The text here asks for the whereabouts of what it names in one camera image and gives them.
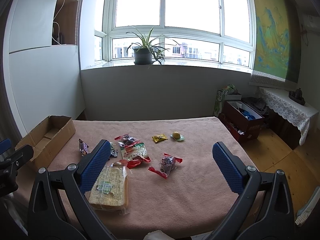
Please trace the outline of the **red clear dark snack bag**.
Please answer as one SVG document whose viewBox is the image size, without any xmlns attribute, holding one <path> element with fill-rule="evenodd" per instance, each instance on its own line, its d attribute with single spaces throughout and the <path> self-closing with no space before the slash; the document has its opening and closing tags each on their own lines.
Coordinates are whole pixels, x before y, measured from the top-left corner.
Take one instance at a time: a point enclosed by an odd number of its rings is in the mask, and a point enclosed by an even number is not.
<svg viewBox="0 0 320 240">
<path fill-rule="evenodd" d="M 164 153 L 164 157 L 161 159 L 159 169 L 155 169 L 154 167 L 150 166 L 148 170 L 161 176 L 164 179 L 167 179 L 170 172 L 176 168 L 176 163 L 180 164 L 182 161 L 182 158 Z"/>
</svg>

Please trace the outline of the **snickers bar wrapper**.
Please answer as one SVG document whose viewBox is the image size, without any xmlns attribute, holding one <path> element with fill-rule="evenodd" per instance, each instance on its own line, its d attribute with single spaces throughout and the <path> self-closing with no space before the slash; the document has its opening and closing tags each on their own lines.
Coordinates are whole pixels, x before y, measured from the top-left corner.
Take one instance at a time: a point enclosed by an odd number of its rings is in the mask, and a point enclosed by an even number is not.
<svg viewBox="0 0 320 240">
<path fill-rule="evenodd" d="M 82 156 L 89 153 L 88 151 L 88 145 L 81 139 L 79 139 L 79 151 Z"/>
</svg>

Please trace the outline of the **potted spider plant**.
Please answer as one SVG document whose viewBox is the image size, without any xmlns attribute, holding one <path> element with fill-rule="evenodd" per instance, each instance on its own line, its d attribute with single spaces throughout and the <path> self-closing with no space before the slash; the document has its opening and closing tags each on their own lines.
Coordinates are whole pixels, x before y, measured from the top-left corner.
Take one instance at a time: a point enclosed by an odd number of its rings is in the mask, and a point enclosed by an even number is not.
<svg viewBox="0 0 320 240">
<path fill-rule="evenodd" d="M 132 34 L 134 38 L 138 38 L 137 42 L 132 42 L 127 50 L 133 49 L 134 64 L 152 65 L 158 63 L 162 65 L 165 61 L 165 52 L 169 50 L 171 44 L 162 41 L 160 36 L 153 37 L 154 26 L 150 28 L 148 33 L 141 32 L 138 28 L 132 27 L 133 31 L 127 31 L 125 34 Z"/>
</svg>

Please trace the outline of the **dark ornament on side table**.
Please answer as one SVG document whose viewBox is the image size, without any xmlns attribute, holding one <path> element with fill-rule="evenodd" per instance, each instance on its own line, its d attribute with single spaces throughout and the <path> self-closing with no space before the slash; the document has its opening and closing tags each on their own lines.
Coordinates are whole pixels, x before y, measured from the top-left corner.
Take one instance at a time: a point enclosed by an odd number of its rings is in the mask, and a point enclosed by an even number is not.
<svg viewBox="0 0 320 240">
<path fill-rule="evenodd" d="M 305 105 L 305 100 L 303 98 L 303 92 L 302 92 L 301 88 L 297 88 L 295 91 L 293 91 L 293 90 L 289 91 L 288 96 L 294 102 L 296 102 L 302 106 Z"/>
</svg>

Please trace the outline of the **pink table cloth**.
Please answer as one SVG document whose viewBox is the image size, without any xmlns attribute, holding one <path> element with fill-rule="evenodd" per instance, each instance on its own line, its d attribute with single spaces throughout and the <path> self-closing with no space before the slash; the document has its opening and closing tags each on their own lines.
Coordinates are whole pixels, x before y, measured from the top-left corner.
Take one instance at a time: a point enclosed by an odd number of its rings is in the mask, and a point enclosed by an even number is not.
<svg viewBox="0 0 320 240">
<path fill-rule="evenodd" d="M 221 141 L 246 165 L 252 160 L 218 118 L 155 121 L 75 121 L 75 134 L 65 144 L 48 169 L 63 170 L 81 159 L 79 139 L 94 148 L 129 134 L 146 146 L 150 163 L 128 171 L 129 208 L 127 213 L 99 210 L 97 215 L 119 239 L 142 239 L 161 230 L 172 238 L 182 238 L 214 230 L 237 199 L 213 160 L 213 145 Z M 172 139 L 173 132 L 184 136 Z M 154 143 L 153 135 L 168 140 Z M 182 158 L 167 179 L 152 173 L 164 153 Z"/>
</svg>

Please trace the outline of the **green white shopping bag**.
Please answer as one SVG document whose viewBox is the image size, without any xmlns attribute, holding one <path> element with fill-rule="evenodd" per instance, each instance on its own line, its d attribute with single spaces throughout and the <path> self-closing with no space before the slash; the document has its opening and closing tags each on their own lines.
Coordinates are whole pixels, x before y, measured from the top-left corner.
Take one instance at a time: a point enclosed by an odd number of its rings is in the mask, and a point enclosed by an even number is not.
<svg viewBox="0 0 320 240">
<path fill-rule="evenodd" d="M 229 94 L 233 94 L 234 92 L 236 92 L 236 87 L 233 84 L 228 84 L 217 91 L 214 110 L 213 110 L 213 114 L 215 117 L 218 117 L 218 115 L 222 111 L 223 103 L 225 101 L 225 96 Z"/>
</svg>

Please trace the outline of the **open cardboard box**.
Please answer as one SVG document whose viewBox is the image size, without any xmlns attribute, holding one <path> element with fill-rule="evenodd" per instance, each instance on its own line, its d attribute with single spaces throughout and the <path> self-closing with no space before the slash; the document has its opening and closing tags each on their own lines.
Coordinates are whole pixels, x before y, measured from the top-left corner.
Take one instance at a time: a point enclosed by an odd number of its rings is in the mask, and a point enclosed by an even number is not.
<svg viewBox="0 0 320 240">
<path fill-rule="evenodd" d="M 74 134 L 75 126 L 70 117 L 51 115 L 23 137 L 15 148 L 19 149 L 24 145 L 33 148 L 34 155 L 27 165 L 37 171 L 41 167 L 48 168 Z"/>
</svg>

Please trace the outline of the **white window frame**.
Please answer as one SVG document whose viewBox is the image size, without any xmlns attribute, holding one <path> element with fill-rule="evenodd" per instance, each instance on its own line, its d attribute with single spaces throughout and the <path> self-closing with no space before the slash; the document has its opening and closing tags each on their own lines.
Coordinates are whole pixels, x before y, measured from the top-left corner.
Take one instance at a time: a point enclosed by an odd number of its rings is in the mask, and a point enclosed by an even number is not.
<svg viewBox="0 0 320 240">
<path fill-rule="evenodd" d="M 95 0 L 94 59 L 132 59 L 148 40 L 162 60 L 253 67 L 253 0 Z"/>
</svg>

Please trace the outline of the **yellow candy in green wrapper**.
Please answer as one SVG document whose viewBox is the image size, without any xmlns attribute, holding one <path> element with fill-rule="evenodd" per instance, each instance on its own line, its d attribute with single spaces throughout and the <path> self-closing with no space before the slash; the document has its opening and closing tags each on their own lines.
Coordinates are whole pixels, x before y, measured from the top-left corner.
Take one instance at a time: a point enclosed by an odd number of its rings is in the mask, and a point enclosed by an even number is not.
<svg viewBox="0 0 320 240">
<path fill-rule="evenodd" d="M 175 141 L 183 141 L 184 140 L 184 136 L 181 135 L 179 132 L 176 132 L 176 131 L 171 134 L 171 137 Z"/>
</svg>

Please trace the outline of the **sliced bread pack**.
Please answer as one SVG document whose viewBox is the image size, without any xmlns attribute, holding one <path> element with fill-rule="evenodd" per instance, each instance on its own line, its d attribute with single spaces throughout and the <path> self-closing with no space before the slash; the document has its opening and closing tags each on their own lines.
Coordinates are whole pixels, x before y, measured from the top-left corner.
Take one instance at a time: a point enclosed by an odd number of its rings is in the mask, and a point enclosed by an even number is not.
<svg viewBox="0 0 320 240">
<path fill-rule="evenodd" d="M 98 210 L 125 212 L 129 179 L 125 166 L 105 166 L 91 189 L 89 203 Z"/>
</svg>

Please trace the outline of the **wooden wall shelf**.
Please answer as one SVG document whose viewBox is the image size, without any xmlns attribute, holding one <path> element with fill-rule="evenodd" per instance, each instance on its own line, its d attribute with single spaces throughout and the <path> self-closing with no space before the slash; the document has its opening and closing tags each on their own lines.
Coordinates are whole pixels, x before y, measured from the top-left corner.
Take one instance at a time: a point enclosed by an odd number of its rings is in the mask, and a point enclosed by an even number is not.
<svg viewBox="0 0 320 240">
<path fill-rule="evenodd" d="M 76 12 L 79 0 L 57 0 L 53 19 L 52 45 L 75 45 Z"/>
</svg>

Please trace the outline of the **red storage box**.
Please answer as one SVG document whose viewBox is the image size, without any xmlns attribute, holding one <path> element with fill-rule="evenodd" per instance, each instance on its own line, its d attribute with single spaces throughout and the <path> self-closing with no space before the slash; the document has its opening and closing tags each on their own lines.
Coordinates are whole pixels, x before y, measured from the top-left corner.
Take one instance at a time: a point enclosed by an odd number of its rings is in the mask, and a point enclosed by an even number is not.
<svg viewBox="0 0 320 240">
<path fill-rule="evenodd" d="M 259 136 L 264 117 L 242 101 L 225 101 L 218 119 L 241 143 Z"/>
</svg>

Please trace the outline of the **red green snack bag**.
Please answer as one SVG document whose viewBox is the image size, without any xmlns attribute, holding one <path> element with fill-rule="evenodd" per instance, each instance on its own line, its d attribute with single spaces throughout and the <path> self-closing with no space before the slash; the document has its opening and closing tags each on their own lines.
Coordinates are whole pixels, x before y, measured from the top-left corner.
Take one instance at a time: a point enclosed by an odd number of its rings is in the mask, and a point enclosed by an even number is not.
<svg viewBox="0 0 320 240">
<path fill-rule="evenodd" d="M 143 142 L 137 143 L 131 147 L 121 147 L 121 155 L 127 161 L 127 168 L 132 169 L 141 163 L 149 163 L 151 161 L 146 146 Z"/>
</svg>

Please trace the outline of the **yellow small snack packet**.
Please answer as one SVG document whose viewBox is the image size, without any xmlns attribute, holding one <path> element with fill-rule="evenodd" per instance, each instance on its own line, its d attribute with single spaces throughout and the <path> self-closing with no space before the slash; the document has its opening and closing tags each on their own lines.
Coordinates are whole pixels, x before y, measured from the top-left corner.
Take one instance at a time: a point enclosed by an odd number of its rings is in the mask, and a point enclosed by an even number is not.
<svg viewBox="0 0 320 240">
<path fill-rule="evenodd" d="M 159 143 L 161 141 L 168 140 L 168 137 L 165 134 L 153 135 L 152 140 L 154 143 Z"/>
</svg>

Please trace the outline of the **white lace covered side table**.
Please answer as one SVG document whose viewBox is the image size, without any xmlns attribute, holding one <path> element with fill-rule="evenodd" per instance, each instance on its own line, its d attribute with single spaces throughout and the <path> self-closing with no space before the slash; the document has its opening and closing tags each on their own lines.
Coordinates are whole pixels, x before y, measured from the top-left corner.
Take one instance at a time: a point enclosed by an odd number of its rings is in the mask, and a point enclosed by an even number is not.
<svg viewBox="0 0 320 240">
<path fill-rule="evenodd" d="M 319 111 L 310 104 L 304 106 L 289 98 L 283 89 L 259 87 L 259 94 L 266 105 L 300 131 L 299 145 L 302 146 L 309 133 L 317 129 Z"/>
</svg>

